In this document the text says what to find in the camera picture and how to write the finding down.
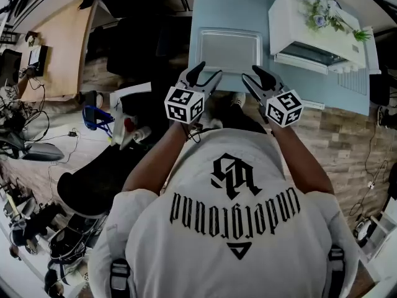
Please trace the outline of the metal wire oven rack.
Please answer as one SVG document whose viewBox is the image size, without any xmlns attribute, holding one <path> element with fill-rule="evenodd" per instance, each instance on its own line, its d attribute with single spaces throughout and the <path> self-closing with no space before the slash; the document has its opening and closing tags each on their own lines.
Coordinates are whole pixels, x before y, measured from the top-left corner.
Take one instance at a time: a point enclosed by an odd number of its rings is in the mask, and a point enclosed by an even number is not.
<svg viewBox="0 0 397 298">
<path fill-rule="evenodd" d="M 337 83 L 343 88 L 366 96 L 368 95 L 368 87 L 370 84 L 368 70 L 359 69 L 358 71 L 351 71 L 350 73 L 338 74 Z"/>
</svg>

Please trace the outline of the person's right forearm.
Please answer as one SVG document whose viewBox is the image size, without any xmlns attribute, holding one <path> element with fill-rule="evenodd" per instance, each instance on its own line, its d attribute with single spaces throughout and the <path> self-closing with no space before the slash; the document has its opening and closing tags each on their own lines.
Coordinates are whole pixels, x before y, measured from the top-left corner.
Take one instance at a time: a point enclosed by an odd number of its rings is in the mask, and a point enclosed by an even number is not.
<svg viewBox="0 0 397 298">
<path fill-rule="evenodd" d="M 334 195 L 328 175 L 293 129 L 272 121 L 269 124 L 295 186 L 305 194 L 317 191 Z"/>
</svg>

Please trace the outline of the black monitor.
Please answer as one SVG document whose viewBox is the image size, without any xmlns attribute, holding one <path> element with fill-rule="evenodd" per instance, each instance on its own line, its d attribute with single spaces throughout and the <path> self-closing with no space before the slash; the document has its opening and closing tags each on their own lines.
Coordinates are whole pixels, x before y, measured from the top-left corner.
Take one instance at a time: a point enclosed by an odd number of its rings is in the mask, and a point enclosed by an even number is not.
<svg viewBox="0 0 397 298">
<path fill-rule="evenodd" d="M 0 55 L 0 87 L 18 83 L 21 58 L 21 52 L 10 49 L 5 49 L 2 52 Z"/>
</svg>

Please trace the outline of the light wooden desk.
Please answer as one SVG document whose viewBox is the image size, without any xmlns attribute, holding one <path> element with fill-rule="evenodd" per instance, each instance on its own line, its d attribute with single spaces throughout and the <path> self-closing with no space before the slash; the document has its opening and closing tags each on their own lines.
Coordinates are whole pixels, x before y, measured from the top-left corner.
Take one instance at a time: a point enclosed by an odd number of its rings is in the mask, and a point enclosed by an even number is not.
<svg viewBox="0 0 397 298">
<path fill-rule="evenodd" d="M 67 101 L 80 91 L 83 81 L 86 49 L 97 0 L 92 6 L 80 9 L 83 0 L 75 0 L 37 25 L 40 44 L 48 47 L 43 76 L 32 81 L 45 87 L 48 101 Z"/>
</svg>

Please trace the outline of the white printed t-shirt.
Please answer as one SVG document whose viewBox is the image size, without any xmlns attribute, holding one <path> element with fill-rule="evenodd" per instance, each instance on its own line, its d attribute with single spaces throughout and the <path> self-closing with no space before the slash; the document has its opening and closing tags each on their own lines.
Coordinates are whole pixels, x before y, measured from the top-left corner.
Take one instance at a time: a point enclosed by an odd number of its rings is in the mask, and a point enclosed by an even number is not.
<svg viewBox="0 0 397 298">
<path fill-rule="evenodd" d="M 109 214 L 88 262 L 94 298 L 112 298 L 117 258 L 128 298 L 345 298 L 359 249 L 335 196 L 285 180 L 268 135 L 220 129 L 183 148 L 134 224 Z"/>
</svg>

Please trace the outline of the person's left forearm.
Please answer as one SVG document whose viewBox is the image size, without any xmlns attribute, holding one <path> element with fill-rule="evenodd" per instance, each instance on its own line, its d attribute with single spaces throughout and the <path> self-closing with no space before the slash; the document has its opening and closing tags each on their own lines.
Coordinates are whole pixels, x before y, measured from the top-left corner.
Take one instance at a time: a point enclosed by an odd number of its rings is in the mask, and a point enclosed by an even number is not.
<svg viewBox="0 0 397 298">
<path fill-rule="evenodd" d="M 133 168 L 122 191 L 145 189 L 160 195 L 191 128 L 191 125 L 174 122 L 158 143 Z"/>
</svg>

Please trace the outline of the white paper sheet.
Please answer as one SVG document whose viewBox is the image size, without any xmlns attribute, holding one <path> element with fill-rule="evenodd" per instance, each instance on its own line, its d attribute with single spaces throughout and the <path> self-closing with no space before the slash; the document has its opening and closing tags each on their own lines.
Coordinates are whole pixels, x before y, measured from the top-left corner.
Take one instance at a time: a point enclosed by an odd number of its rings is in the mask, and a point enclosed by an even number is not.
<svg viewBox="0 0 397 298">
<path fill-rule="evenodd" d="M 112 117 L 116 118 L 119 114 L 123 112 L 122 108 L 122 98 L 132 95 L 132 94 L 140 94 L 140 93 L 148 93 L 151 92 L 151 83 L 143 83 L 135 86 L 129 86 L 127 88 L 119 89 L 110 93 L 110 114 Z"/>
</svg>

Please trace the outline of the small dark desk ornament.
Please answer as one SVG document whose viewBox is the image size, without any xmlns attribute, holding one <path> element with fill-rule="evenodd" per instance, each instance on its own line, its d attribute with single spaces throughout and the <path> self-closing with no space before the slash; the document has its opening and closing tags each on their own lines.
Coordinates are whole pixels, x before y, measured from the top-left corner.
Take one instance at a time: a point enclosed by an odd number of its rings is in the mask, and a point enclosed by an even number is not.
<svg viewBox="0 0 397 298">
<path fill-rule="evenodd" d="M 40 45 L 40 33 L 28 31 L 25 35 L 25 42 L 29 47 Z"/>
</svg>

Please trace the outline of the small green potted plant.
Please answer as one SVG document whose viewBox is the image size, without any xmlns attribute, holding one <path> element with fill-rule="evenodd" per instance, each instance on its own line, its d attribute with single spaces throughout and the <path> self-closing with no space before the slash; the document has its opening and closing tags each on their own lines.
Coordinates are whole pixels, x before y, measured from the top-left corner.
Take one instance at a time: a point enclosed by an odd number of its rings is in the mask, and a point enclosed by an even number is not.
<svg viewBox="0 0 397 298">
<path fill-rule="evenodd" d="M 352 34 L 358 42 L 366 42 L 372 37 L 372 34 L 367 30 L 353 30 Z"/>
</svg>

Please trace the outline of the black white box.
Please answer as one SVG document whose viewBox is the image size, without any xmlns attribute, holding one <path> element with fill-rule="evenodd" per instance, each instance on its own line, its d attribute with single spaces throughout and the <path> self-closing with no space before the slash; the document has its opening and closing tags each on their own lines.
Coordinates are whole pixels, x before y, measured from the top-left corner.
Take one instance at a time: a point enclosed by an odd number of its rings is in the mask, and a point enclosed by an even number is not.
<svg viewBox="0 0 397 298">
<path fill-rule="evenodd" d="M 34 46 L 30 51 L 29 66 L 34 66 L 36 70 L 36 76 L 43 76 L 45 69 L 45 62 L 48 53 L 48 46 L 37 45 Z"/>
</svg>

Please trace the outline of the blue metal frame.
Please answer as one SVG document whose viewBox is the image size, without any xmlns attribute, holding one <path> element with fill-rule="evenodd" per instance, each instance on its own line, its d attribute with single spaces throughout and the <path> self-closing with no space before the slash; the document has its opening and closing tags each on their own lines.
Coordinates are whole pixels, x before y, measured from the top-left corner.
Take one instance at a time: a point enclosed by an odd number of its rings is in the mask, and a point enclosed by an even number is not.
<svg viewBox="0 0 397 298">
<path fill-rule="evenodd" d="M 109 113 L 92 105 L 84 106 L 82 113 L 84 124 L 89 130 L 95 131 L 101 129 L 109 138 L 112 138 L 110 124 L 113 123 L 115 119 Z"/>
</svg>

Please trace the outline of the white plush toy red spots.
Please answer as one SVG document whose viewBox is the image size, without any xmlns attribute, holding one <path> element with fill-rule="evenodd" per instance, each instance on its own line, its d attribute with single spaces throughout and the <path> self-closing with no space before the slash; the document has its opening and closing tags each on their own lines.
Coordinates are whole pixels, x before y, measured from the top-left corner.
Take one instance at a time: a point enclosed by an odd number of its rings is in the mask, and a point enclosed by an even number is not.
<svg viewBox="0 0 397 298">
<path fill-rule="evenodd" d="M 140 143 L 151 135 L 149 126 L 138 126 L 136 116 L 121 114 L 116 116 L 114 129 L 112 131 L 111 146 L 118 145 L 123 150 L 131 143 Z"/>
</svg>

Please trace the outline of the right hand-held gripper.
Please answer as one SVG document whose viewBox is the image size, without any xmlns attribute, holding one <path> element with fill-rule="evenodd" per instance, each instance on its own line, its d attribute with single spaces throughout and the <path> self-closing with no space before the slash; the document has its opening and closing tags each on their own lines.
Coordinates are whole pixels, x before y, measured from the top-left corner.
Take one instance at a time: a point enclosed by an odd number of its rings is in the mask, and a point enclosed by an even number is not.
<svg viewBox="0 0 397 298">
<path fill-rule="evenodd" d="M 299 121 L 303 103 L 296 91 L 282 92 L 267 100 L 265 91 L 279 93 L 284 89 L 284 83 L 279 75 L 263 66 L 252 65 L 252 70 L 259 77 L 260 83 L 245 73 L 241 75 L 241 79 L 257 102 L 266 103 L 265 116 L 282 128 Z"/>
</svg>

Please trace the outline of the white black round device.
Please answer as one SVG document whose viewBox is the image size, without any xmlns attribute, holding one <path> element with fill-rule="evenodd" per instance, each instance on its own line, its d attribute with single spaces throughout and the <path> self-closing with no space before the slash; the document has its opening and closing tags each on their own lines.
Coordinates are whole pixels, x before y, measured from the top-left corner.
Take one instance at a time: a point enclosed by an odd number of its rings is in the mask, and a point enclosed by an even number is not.
<svg viewBox="0 0 397 298">
<path fill-rule="evenodd" d="M 368 233 L 372 221 L 368 218 L 361 220 L 354 228 L 353 235 L 357 241 L 363 240 Z"/>
</svg>

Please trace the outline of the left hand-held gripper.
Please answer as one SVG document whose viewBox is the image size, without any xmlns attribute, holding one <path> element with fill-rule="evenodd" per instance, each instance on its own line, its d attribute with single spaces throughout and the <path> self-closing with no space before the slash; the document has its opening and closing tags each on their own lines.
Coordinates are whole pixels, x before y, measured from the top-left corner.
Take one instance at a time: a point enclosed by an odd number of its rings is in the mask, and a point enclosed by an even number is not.
<svg viewBox="0 0 397 298">
<path fill-rule="evenodd" d="M 194 68 L 187 68 L 179 75 L 176 85 L 170 87 L 164 100 L 169 120 L 191 124 L 204 112 L 206 97 L 213 94 L 223 76 L 222 70 L 218 70 L 206 82 L 197 84 L 204 67 L 205 62 L 202 61 Z"/>
</svg>

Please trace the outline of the silver baking tray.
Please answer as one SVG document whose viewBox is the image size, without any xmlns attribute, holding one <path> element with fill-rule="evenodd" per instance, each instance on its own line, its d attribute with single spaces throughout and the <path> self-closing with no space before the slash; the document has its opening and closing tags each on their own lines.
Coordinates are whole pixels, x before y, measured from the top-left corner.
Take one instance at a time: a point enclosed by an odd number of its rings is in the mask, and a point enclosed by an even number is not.
<svg viewBox="0 0 397 298">
<path fill-rule="evenodd" d="M 248 30 L 201 27 L 195 64 L 202 62 L 204 71 L 253 75 L 252 66 L 263 65 L 262 35 Z"/>
</svg>

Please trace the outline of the white toaster oven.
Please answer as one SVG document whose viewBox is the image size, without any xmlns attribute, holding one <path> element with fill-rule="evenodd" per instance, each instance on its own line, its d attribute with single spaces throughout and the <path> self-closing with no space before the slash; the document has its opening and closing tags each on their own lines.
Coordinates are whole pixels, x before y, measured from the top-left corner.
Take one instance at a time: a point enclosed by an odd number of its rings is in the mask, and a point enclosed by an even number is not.
<svg viewBox="0 0 397 298">
<path fill-rule="evenodd" d="M 345 21 L 355 30 L 363 30 L 359 21 L 339 8 Z M 292 65 L 321 74 L 350 73 L 367 64 L 364 42 L 352 33 L 327 26 L 309 29 L 300 13 L 299 0 L 275 0 L 269 9 L 270 54 L 277 63 Z"/>
</svg>

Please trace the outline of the artificial flower bouquet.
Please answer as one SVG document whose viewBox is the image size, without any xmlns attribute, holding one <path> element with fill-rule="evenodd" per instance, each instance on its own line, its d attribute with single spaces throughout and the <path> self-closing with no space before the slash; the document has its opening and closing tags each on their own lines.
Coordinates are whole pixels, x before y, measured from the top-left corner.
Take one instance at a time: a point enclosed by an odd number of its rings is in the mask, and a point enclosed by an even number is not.
<svg viewBox="0 0 397 298">
<path fill-rule="evenodd" d="M 318 31 L 331 26 L 336 32 L 354 33 L 353 26 L 348 24 L 338 11 L 339 5 L 335 0 L 299 0 L 300 13 L 305 18 L 306 26 Z"/>
</svg>

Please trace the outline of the light blue table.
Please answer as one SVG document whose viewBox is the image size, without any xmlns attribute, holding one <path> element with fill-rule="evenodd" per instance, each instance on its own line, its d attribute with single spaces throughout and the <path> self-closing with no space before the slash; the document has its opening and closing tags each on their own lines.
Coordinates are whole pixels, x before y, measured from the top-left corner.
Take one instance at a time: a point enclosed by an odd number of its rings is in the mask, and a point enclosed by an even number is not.
<svg viewBox="0 0 397 298">
<path fill-rule="evenodd" d="M 196 66 L 197 42 L 201 28 L 237 29 L 262 36 L 263 65 L 278 74 L 288 88 L 303 99 L 355 112 L 369 114 L 368 94 L 342 87 L 335 73 L 320 74 L 274 62 L 269 51 L 268 10 L 275 0 L 194 0 L 189 48 L 189 68 Z"/>
</svg>

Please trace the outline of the white rectangular panel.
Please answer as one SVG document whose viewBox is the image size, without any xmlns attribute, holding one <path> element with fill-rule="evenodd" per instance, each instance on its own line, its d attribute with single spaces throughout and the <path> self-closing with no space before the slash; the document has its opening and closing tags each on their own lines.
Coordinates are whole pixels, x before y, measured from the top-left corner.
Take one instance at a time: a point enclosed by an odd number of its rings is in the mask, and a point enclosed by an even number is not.
<svg viewBox="0 0 397 298">
<path fill-rule="evenodd" d="M 381 69 L 378 63 L 378 54 L 375 43 L 375 37 L 373 34 L 373 29 L 371 26 L 364 27 L 363 30 L 370 37 L 366 42 L 364 42 L 366 50 L 367 50 L 367 68 L 369 70 L 370 75 L 380 75 Z"/>
</svg>

